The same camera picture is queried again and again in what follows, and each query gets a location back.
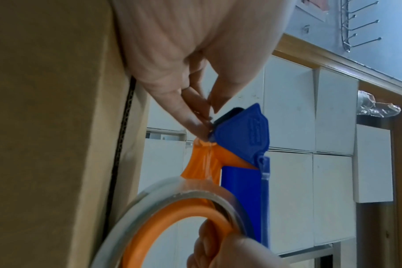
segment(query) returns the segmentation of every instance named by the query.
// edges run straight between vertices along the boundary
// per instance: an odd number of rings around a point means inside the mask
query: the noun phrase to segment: white wall
[[[375,0],[353,0],[349,9],[354,11]],[[329,0],[330,11],[325,22],[296,8],[286,33],[327,49],[335,54],[364,64],[379,72],[402,81],[402,0],[380,0],[379,4],[357,12],[357,17],[350,21],[350,27],[380,20],[356,31],[352,45],[382,37],[364,46],[352,48],[350,53],[343,50],[340,35],[340,0]],[[310,25],[308,34],[302,28]]]

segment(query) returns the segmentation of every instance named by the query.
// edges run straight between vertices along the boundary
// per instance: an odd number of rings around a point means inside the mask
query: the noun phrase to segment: hand
[[[215,113],[277,45],[294,0],[113,0],[127,67],[190,132],[207,140]],[[219,75],[206,99],[210,62]]]
[[[289,268],[270,250],[240,234],[230,234],[218,245],[211,221],[201,225],[199,235],[187,268]]]

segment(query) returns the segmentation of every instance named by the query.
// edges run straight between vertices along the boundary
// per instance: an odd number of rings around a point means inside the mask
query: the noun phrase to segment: metal rack
[[[346,52],[350,52],[351,48],[355,48],[355,47],[365,45],[365,44],[368,44],[368,43],[372,43],[372,42],[375,42],[375,41],[379,41],[379,40],[382,39],[382,37],[378,37],[376,39],[369,40],[369,41],[366,41],[366,42],[363,42],[363,43],[360,43],[360,44],[357,44],[357,45],[351,45],[350,44],[350,39],[352,39],[353,37],[357,36],[357,33],[353,33],[353,31],[358,30],[360,28],[367,27],[367,26],[372,25],[372,24],[376,24],[376,23],[379,22],[379,20],[377,19],[377,20],[375,20],[373,22],[366,23],[366,24],[361,25],[359,27],[350,28],[349,27],[349,22],[350,22],[350,20],[352,20],[352,19],[357,17],[356,13],[358,11],[364,10],[366,8],[369,8],[371,6],[377,5],[379,3],[379,1],[376,1],[374,3],[371,3],[371,4],[368,4],[368,5],[364,6],[362,8],[356,9],[354,11],[350,11],[349,10],[349,3],[351,1],[354,1],[354,0],[341,0],[341,40],[342,40],[342,47],[344,48],[344,50]]]

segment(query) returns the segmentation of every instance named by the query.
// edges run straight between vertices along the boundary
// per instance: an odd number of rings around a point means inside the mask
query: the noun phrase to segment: wall
[[[356,10],[374,0],[353,0],[349,9]],[[322,22],[308,13],[296,8],[286,33],[327,49],[353,61],[402,81],[402,0],[380,0],[378,5],[357,12],[350,21],[350,27],[380,20],[356,31],[358,36],[350,41],[352,45],[382,37],[382,40],[352,48],[347,53],[342,48],[340,35],[340,0],[329,0],[330,11]],[[303,27],[309,26],[309,32]]]

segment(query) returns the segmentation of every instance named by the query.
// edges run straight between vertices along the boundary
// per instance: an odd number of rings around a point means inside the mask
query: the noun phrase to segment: wooden frame
[[[273,55],[310,68],[328,68],[360,81],[359,89],[402,107],[402,82],[284,34]],[[381,267],[402,268],[402,113],[391,120],[394,203],[379,208]]]

